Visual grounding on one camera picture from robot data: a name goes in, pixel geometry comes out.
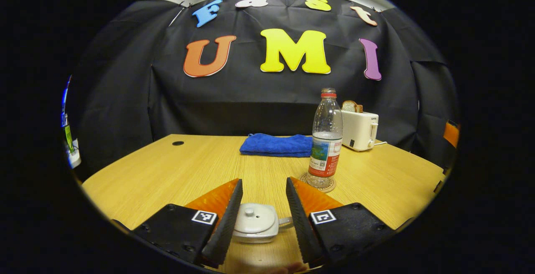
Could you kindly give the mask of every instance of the plastic water bottle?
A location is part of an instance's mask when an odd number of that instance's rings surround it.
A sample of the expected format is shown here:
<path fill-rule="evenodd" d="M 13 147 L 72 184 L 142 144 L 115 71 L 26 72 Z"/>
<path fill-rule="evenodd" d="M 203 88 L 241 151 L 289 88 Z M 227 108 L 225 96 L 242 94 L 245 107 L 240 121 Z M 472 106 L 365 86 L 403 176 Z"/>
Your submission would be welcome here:
<path fill-rule="evenodd" d="M 336 102 L 334 88 L 321 90 L 312 129 L 313 146 L 306 183 L 316 188 L 329 186 L 336 172 L 342 147 L 342 111 Z"/>

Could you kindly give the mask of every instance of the bread slice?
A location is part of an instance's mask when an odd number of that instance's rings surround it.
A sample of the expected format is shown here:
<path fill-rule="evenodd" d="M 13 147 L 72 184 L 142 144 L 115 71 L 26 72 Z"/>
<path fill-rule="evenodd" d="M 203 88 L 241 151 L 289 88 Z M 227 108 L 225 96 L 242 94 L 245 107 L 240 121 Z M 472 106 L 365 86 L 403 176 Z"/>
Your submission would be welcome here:
<path fill-rule="evenodd" d="M 344 101 L 342 103 L 342 110 L 344 111 L 347 111 L 347 112 L 356 112 L 356 109 L 357 108 L 357 103 L 355 103 L 354 101 Z"/>

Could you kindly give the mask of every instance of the bottle label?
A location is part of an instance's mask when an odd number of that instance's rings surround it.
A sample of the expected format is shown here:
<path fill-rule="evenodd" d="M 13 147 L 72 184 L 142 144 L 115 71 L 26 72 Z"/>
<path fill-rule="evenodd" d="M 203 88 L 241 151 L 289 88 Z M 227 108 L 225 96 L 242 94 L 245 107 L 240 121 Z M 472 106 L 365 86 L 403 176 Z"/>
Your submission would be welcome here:
<path fill-rule="evenodd" d="M 342 139 L 326 140 L 312 137 L 312 154 L 308 173 L 318 177 L 330 177 L 336 172 Z"/>

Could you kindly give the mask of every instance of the yellow letter m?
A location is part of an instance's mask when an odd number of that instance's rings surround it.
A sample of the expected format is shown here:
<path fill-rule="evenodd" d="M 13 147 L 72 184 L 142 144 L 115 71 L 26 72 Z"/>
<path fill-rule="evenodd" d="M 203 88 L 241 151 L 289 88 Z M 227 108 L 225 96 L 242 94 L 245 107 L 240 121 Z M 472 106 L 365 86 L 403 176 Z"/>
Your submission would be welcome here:
<path fill-rule="evenodd" d="M 286 64 L 295 71 L 303 55 L 306 55 L 303 71 L 313 74 L 328 74 L 331 67 L 325 60 L 323 40 L 325 34 L 316 30 L 306 30 L 295 43 L 284 30 L 270 28 L 263 30 L 260 35 L 266 37 L 266 62 L 260 65 L 263 72 L 281 72 L 284 65 L 279 62 L 279 53 L 283 56 Z"/>

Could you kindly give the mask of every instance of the foam letter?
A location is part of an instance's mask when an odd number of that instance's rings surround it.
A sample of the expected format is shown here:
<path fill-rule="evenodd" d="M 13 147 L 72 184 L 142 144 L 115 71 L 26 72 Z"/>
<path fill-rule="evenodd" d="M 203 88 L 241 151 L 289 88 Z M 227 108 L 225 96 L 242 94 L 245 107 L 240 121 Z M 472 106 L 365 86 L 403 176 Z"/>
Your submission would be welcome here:
<path fill-rule="evenodd" d="M 208 21 L 211 21 L 212 19 L 214 19 L 217 16 L 217 14 L 212 14 L 212 13 L 216 13 L 217 11 L 219 11 L 219 6 L 217 4 L 220 4 L 222 2 L 223 2 L 222 0 L 214 0 L 213 2 L 193 12 L 192 15 L 197 16 L 197 20 L 199 21 L 199 23 L 197 23 L 197 27 L 201 27 Z"/>
<path fill-rule="evenodd" d="M 316 30 L 306 30 L 295 43 L 284 30 L 270 28 L 263 30 L 260 35 L 266 37 L 266 62 L 260 65 L 263 72 L 281 72 L 284 65 L 279 62 L 279 53 L 283 56 L 288 67 L 295 71 L 303 55 L 306 61 L 303 64 L 303 71 L 313 74 L 328 74 L 331 67 L 325 60 L 325 50 L 323 40 L 325 34 Z"/>
<path fill-rule="evenodd" d="M 268 5 L 268 0 L 240 0 L 235 4 L 239 8 L 246 8 L 248 6 L 265 6 Z"/>
<path fill-rule="evenodd" d="M 331 6 L 327 4 L 327 0 L 306 0 L 304 4 L 310 9 L 321 11 L 329 11 L 331 9 Z"/>
<path fill-rule="evenodd" d="M 368 23 L 369 25 L 372 25 L 372 26 L 377 26 L 377 22 L 371 20 L 369 18 L 370 16 L 370 13 L 366 12 L 364 9 L 362 9 L 361 7 L 359 6 L 350 6 L 351 9 L 357 11 L 357 14 L 359 15 L 359 17 L 365 22 L 365 23 Z"/>
<path fill-rule="evenodd" d="M 379 81 L 382 79 L 379 72 L 379 65 L 377 64 L 377 44 L 367 39 L 359 39 L 364 47 L 364 53 L 366 54 L 366 70 L 364 76 L 370 80 Z"/>
<path fill-rule="evenodd" d="M 192 78 L 198 78 L 199 76 L 211 76 L 220 71 L 227 64 L 231 42 L 234 40 L 236 40 L 236 36 L 232 35 L 216 38 L 215 42 L 219 44 L 217 46 L 216 58 L 208 65 L 201 64 L 201 55 L 202 50 L 210 41 L 199 40 L 188 44 L 186 47 L 188 53 L 184 61 L 184 73 Z"/>

